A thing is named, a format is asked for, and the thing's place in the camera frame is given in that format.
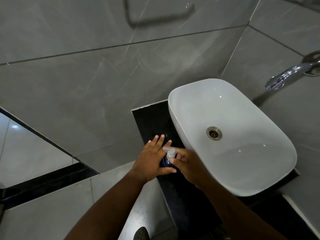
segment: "chrome faucet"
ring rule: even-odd
[[[279,75],[271,77],[264,87],[268,90],[277,90],[282,88],[289,80],[295,80],[300,76],[303,76],[303,73],[309,72],[318,66],[320,66],[320,59],[295,65]]]

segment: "chrome drain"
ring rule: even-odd
[[[219,128],[211,126],[207,129],[207,136],[214,141],[218,141],[222,138],[222,132]]]

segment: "black marble countertop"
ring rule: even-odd
[[[164,134],[164,143],[172,140],[173,147],[184,148],[171,120],[167,101],[134,110],[132,113],[145,144],[155,135]],[[297,175],[293,170],[269,189],[253,196],[239,197],[239,199],[247,206],[253,206]],[[205,194],[187,181],[180,171],[158,176],[157,179],[179,237],[198,239],[222,223]]]

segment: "left hand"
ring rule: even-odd
[[[159,136],[156,135],[152,141],[150,140],[147,142],[129,172],[139,177],[144,183],[153,180],[158,175],[177,172],[174,168],[160,168],[160,161],[166,155],[166,152],[161,147],[165,135],[161,135],[159,140],[158,138]],[[164,146],[169,147],[170,145],[171,140]]]

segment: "vessel sink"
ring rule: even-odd
[[[186,148],[237,196],[255,195],[297,163],[290,139],[230,83],[206,79],[174,89],[170,116]]]

